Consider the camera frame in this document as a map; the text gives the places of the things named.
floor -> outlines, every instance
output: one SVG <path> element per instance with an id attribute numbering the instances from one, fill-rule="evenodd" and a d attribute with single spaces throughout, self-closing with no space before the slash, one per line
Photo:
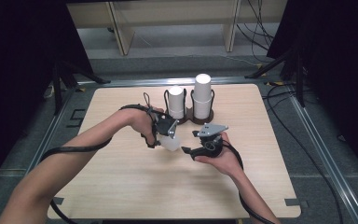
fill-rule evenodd
<path id="1" fill-rule="evenodd" d="M 271 35 L 276 33 L 278 26 L 277 23 L 265 24 L 266 30 Z M 249 27 L 253 29 L 255 25 L 249 24 Z M 241 29 L 252 37 L 252 33 L 247 31 L 244 26 L 241 25 Z M 205 69 L 210 69 L 211 73 L 215 75 L 213 77 L 215 82 L 252 82 L 259 87 L 263 96 L 266 96 L 272 88 L 266 85 L 266 82 L 279 79 L 276 74 L 279 74 L 280 67 L 271 71 L 267 77 L 258 80 L 245 80 L 243 78 L 244 74 L 256 71 L 257 66 L 267 64 L 266 62 L 269 62 L 270 59 L 265 57 L 266 51 L 264 49 L 253 46 L 239 29 L 236 32 L 233 51 L 226 52 L 219 25 L 139 27 L 135 29 L 135 37 L 127 56 L 119 54 L 114 34 L 106 29 L 81 29 L 78 32 L 94 72 L 102 74 L 104 78 L 116 80 L 116 82 L 112 82 L 112 87 L 145 83 L 167 84 L 169 80 L 181 81 L 180 78 L 194 77 L 191 74 L 201 73 L 200 67 L 203 66 L 205 66 Z M 264 37 L 256 36 L 255 40 L 264 47 L 268 47 Z M 118 61 L 120 61 L 120 64 L 126 64 L 126 67 L 117 65 L 116 62 Z M 215 64 L 211 61 L 216 62 L 219 67 L 237 66 L 238 69 L 215 69 L 213 67 Z M 182 67 L 190 67 L 192 73 L 187 71 L 179 74 L 177 72 L 176 75 L 173 75 L 173 73 L 167 72 L 167 67 L 179 71 L 183 71 L 180 70 Z M 114 73 L 114 68 L 122 71 L 122 74 Z M 93 91 L 98 88 L 89 83 L 87 79 L 82 77 L 79 77 L 79 79 L 87 90 L 64 91 L 67 106 L 60 118 L 53 116 L 53 97 L 49 97 L 53 94 L 51 89 L 46 91 L 46 102 L 32 118 L 29 128 L 24 131 L 24 136 L 19 139 L 2 165 L 0 170 L 0 214 L 10 192 L 32 168 L 38 152 L 44 150 L 42 143 L 47 143 L 48 147 L 59 146 L 69 140 L 71 136 L 77 134 L 78 127 L 70 127 L 71 124 L 76 123 L 75 120 L 71 119 L 72 112 L 78 108 L 86 110 L 87 104 L 85 103 L 90 102 Z M 277 88 L 275 93 L 289 92 L 290 90 L 290 86 L 280 87 Z M 302 214 L 299 218 L 283 219 L 282 223 L 339 223 L 333 193 L 326 185 L 323 176 L 329 183 L 332 183 L 333 191 L 339 201 L 339 211 L 342 213 L 343 223 L 358 223 L 358 219 L 354 215 L 358 214 L 358 160 L 349 146 L 337 138 L 339 130 L 324 111 L 323 106 L 318 103 L 317 96 L 312 93 L 310 88 L 307 88 L 306 91 L 307 106 L 305 113 L 314 123 L 334 159 L 335 165 L 343 175 L 344 184 L 348 185 L 347 189 L 350 190 L 350 193 L 353 193 L 355 200 L 345 199 L 346 194 L 342 192 L 342 186 L 335 182 L 330 175 L 329 167 L 324 165 L 324 160 L 321 159 L 320 152 L 315 149 L 309 131 L 304 128 L 303 120 L 300 117 L 300 114 L 304 111 L 299 112 L 292 93 L 283 93 L 280 96 L 270 98 L 272 106 L 266 100 L 266 109 L 280 144 L 297 198 L 301 204 Z M 283 128 L 274 113 L 296 135 L 305 148 L 301 148 L 290 133 Z M 50 126 L 54 120 L 58 121 L 58 127 L 51 139 L 47 139 L 45 133 L 54 128 Z M 94 220 L 79 220 L 79 223 L 91 223 L 92 221 Z M 48 223 L 63 222 L 61 220 L 48 220 Z"/>

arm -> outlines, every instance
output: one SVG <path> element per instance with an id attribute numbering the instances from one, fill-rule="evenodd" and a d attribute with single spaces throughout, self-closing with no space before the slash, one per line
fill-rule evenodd
<path id="1" fill-rule="evenodd" d="M 228 141 L 227 134 L 221 134 L 223 139 Z M 241 169 L 234 153 L 232 153 L 228 148 L 224 147 L 222 153 L 216 158 L 198 156 L 195 160 L 211 164 L 220 173 L 228 175 L 237 186 L 243 200 L 254 212 L 273 223 L 280 223 L 279 219 L 275 217 L 269 209 L 269 206 L 266 202 L 264 202 L 263 198 L 261 198 L 249 178 Z M 253 223 L 260 223 L 254 217 L 251 217 L 251 220 Z"/>
<path id="2" fill-rule="evenodd" d="M 101 144 L 121 128 L 130 125 L 136 132 L 146 136 L 153 144 L 152 120 L 138 109 L 124 109 L 111 115 L 101 123 L 76 136 L 65 147 L 87 147 Z M 96 152 L 71 152 L 54 154 L 22 179 L 13 190 L 1 223 L 45 223 L 49 203 L 89 162 Z"/>

gray carpet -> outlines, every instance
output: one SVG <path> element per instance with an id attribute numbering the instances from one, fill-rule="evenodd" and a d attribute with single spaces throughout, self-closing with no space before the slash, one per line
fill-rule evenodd
<path id="1" fill-rule="evenodd" d="M 241 57 L 256 63 L 252 57 Z M 140 80 L 154 78 L 195 77 L 199 73 L 208 73 L 212 77 L 243 77 L 256 71 L 256 67 L 248 63 L 230 60 L 223 57 L 180 57 L 180 58 L 150 58 L 150 59 L 117 59 L 117 60 L 91 60 L 95 73 L 105 79 L 112 80 Z M 279 80 L 281 66 L 267 73 L 260 79 L 244 79 L 244 82 L 255 83 L 263 96 L 271 89 L 265 85 L 267 81 Z M 87 81 L 82 76 L 76 76 L 80 81 Z M 74 110 L 76 118 L 83 118 L 92 98 L 95 88 L 86 88 L 84 91 L 73 93 L 69 103 L 62 114 L 62 120 L 57 132 L 51 139 L 49 147 L 56 147 L 74 137 L 78 127 L 77 119 L 71 119 Z M 275 92 L 287 91 L 285 87 L 278 88 Z M 334 156 L 341 172 L 346 176 L 353 191 L 358 198 L 358 160 L 349 146 L 337 139 L 339 130 L 334 121 L 325 113 L 324 107 L 318 103 L 317 97 L 312 91 L 306 91 L 306 109 L 320 132 L 327 147 Z M 301 143 L 315 159 L 317 165 L 324 171 L 330 181 L 330 177 L 323 167 L 318 153 L 310 140 L 310 137 L 295 111 L 289 98 L 284 94 L 271 98 L 270 101 L 281 120 L 296 135 Z M 34 154 L 43 140 L 44 134 L 53 119 L 53 97 L 44 102 L 33 117 L 33 121 L 24 130 L 22 139 L 19 139 L 8 155 L 6 162 L 0 171 L 0 213 L 13 188 L 21 180 L 25 170 L 31 164 Z M 337 208 L 331 191 L 325 181 L 315 169 L 299 144 L 288 134 L 279 121 L 268 111 L 268 115 L 277 136 L 283 159 L 293 182 L 297 198 L 302 202 L 302 214 L 298 218 L 283 219 L 282 223 L 338 223 Z M 354 223 L 343 201 L 339 198 L 340 211 L 344 223 Z M 94 220 L 81 220 L 80 223 L 91 223 Z M 61 220 L 48 220 L 48 223 L 63 223 Z"/>

hand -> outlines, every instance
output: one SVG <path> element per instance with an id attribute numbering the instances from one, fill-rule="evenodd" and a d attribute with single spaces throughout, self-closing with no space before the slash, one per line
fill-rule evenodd
<path id="1" fill-rule="evenodd" d="M 229 142 L 227 133 L 221 132 L 220 134 L 222 135 L 224 142 Z M 215 158 L 198 156 L 195 158 L 195 161 L 211 164 L 212 166 L 214 166 L 214 168 L 216 168 L 220 173 L 224 175 L 232 176 L 238 171 L 242 172 L 237 157 L 227 147 L 223 147 L 223 150 L 220 155 Z"/>
<path id="2" fill-rule="evenodd" d="M 164 112 L 161 108 L 153 107 L 154 110 L 159 112 Z M 152 119 L 150 116 L 142 110 L 139 109 L 126 109 L 126 112 L 131 113 L 130 126 L 134 131 L 143 134 L 146 137 L 146 141 L 149 145 L 153 145 L 156 141 L 152 132 Z"/>

wooden table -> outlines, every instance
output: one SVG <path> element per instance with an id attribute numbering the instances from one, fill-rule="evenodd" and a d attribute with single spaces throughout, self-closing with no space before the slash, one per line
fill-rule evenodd
<path id="1" fill-rule="evenodd" d="M 164 107 L 166 87 L 98 89 L 89 105 L 81 132 L 123 105 Z M 184 86 L 191 92 L 192 86 Z M 298 217 L 299 206 L 286 206 L 296 194 L 259 90 L 253 84 L 213 85 L 214 119 L 228 126 L 232 145 L 240 152 L 245 173 L 277 217 Z M 191 107 L 189 94 L 186 106 Z M 188 121 L 176 129 L 181 146 L 199 147 L 192 131 L 201 126 Z M 118 132 L 57 197 L 60 209 L 72 218 L 177 219 L 242 218 L 238 191 L 229 177 L 212 166 L 192 161 L 181 149 L 148 148 L 132 128 Z M 57 218 L 50 209 L 48 216 Z"/>

